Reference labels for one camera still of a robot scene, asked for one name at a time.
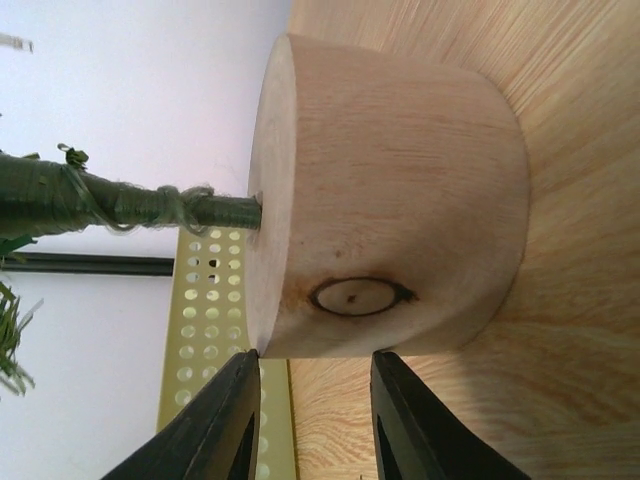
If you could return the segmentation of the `small green christmas tree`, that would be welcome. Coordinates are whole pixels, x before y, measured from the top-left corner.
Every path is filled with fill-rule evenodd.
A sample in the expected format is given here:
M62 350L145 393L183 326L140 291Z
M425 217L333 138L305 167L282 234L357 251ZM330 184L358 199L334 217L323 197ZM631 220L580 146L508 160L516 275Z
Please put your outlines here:
M243 231L248 342L269 359L431 354L472 339L519 268L525 141L482 75L284 34L243 197L1 157L1 252L101 226Z

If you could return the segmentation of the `green plastic basket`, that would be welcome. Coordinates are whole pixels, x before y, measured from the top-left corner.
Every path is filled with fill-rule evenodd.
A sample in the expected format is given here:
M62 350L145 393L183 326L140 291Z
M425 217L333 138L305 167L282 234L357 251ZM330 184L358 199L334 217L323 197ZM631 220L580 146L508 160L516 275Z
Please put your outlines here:
M157 426L165 427L236 353L249 348L244 289L245 234L180 231ZM298 477L289 364L263 360L256 476Z

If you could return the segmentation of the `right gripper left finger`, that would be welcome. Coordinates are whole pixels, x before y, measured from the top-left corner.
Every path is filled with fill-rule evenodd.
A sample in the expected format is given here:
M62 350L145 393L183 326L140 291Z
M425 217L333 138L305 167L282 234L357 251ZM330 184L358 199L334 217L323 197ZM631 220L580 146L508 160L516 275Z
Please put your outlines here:
M164 429L103 479L253 479L260 405L258 352L237 353Z

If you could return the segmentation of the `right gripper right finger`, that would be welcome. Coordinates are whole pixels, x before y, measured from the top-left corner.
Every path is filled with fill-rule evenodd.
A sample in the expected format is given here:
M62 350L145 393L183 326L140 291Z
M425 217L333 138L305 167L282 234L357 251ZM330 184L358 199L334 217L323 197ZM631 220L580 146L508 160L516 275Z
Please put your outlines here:
M373 353L370 393L380 479L529 477L458 420L397 354Z

